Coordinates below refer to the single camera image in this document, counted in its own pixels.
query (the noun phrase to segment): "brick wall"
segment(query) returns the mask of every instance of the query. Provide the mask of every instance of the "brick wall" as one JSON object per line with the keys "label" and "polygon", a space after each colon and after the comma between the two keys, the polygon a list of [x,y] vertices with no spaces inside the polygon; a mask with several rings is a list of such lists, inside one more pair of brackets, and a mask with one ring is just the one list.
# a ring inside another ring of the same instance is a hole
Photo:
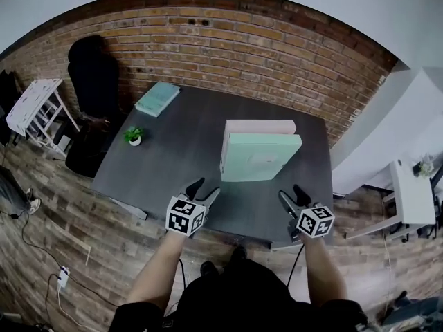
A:
{"label": "brick wall", "polygon": [[21,88],[67,73],[72,43],[105,37],[120,64],[120,103],[157,80],[257,98],[325,119],[333,145],[397,62],[386,49],[316,10],[285,0],[99,0],[36,28],[0,55]]}

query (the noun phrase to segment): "white pot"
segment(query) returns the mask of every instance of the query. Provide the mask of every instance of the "white pot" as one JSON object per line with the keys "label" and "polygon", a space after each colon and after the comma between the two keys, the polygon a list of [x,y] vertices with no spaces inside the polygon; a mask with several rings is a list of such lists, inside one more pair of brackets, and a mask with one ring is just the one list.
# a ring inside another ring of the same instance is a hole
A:
{"label": "white pot", "polygon": [[141,137],[139,136],[137,139],[135,140],[130,140],[129,143],[133,146],[136,147],[137,145],[140,145],[141,143]]}

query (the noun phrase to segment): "wood plank floor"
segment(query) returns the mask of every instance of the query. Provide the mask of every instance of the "wood plank floor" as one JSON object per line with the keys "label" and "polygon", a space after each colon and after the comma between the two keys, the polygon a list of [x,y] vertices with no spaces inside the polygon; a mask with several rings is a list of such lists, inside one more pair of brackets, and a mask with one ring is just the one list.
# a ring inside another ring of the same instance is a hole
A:
{"label": "wood plank floor", "polygon": [[[114,304],[122,304],[135,276],[158,247],[165,233],[163,224],[141,221],[92,192],[89,179],[74,174],[64,162],[52,160],[50,154],[29,142],[9,147],[4,165],[24,189],[34,188],[42,199],[41,208],[30,217],[25,238],[53,253],[79,282]],[[3,208],[12,210],[7,204]],[[337,219],[335,244],[330,252],[345,276],[350,298],[369,315],[384,307],[389,287],[390,297],[406,289],[414,298],[437,295],[442,287],[441,236],[436,240],[412,236],[408,243],[400,239],[388,242],[391,274],[381,233],[343,239],[346,230],[382,220],[381,208],[380,193],[366,189],[334,202]],[[45,252],[21,240],[25,221],[25,214],[18,220],[0,216],[0,308],[20,313],[27,323],[34,324],[47,321],[44,298],[48,276],[60,270]],[[287,281],[297,248],[271,252],[263,243],[202,229],[187,241],[182,255],[187,283],[199,276],[199,267],[205,260],[221,268],[239,243],[247,247],[251,259]],[[56,286],[52,278],[48,309],[56,331],[82,330],[59,310]],[[182,290],[181,271],[177,270],[170,305],[178,301]],[[303,254],[290,291],[294,299],[309,301]],[[108,329],[115,308],[93,293],[70,280],[60,299],[63,309],[81,324],[98,331]]]}

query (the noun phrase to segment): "white side table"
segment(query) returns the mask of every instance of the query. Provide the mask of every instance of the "white side table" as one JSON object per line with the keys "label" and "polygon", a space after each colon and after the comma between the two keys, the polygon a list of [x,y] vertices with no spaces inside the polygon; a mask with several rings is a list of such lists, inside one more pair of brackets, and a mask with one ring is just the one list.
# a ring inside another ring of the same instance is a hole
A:
{"label": "white side table", "polygon": [[426,225],[435,224],[434,199],[429,178],[415,177],[413,166],[415,163],[407,156],[403,156],[389,165],[394,193],[383,198],[383,202],[395,198],[397,215],[367,228],[349,232],[346,239],[370,234],[371,232],[387,228],[396,223],[409,224],[409,228],[400,230],[387,239],[395,239],[415,231]]}
{"label": "white side table", "polygon": [[[80,131],[80,128],[77,123],[75,123],[75,120],[72,118],[57,91],[57,87],[62,81],[62,79],[34,80],[11,109],[11,112],[9,112],[6,117],[6,122],[8,126],[18,134],[22,136],[28,134],[39,147],[42,145],[50,147],[66,158],[63,149],[53,142],[53,137],[51,137],[48,131],[62,109],[74,127]],[[52,94],[58,101],[56,102],[54,100],[58,105],[50,101],[49,98]],[[39,131],[45,138],[36,136]]]}

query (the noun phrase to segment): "gray table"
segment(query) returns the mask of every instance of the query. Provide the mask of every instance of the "gray table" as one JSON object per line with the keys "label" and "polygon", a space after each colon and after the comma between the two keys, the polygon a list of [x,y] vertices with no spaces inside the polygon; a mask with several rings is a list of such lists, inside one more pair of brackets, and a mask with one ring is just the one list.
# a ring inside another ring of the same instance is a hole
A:
{"label": "gray table", "polygon": [[[293,120],[303,145],[273,180],[221,182],[219,163],[227,119]],[[145,130],[137,147],[123,140],[123,133],[132,125]],[[270,241],[273,247],[288,246],[290,218],[278,200],[279,190],[293,196],[292,186],[297,183],[314,201],[332,208],[325,122],[259,100],[183,87],[158,118],[132,110],[109,148],[92,189],[164,220],[171,196],[200,177],[206,178],[203,193],[221,187],[207,228]]]}

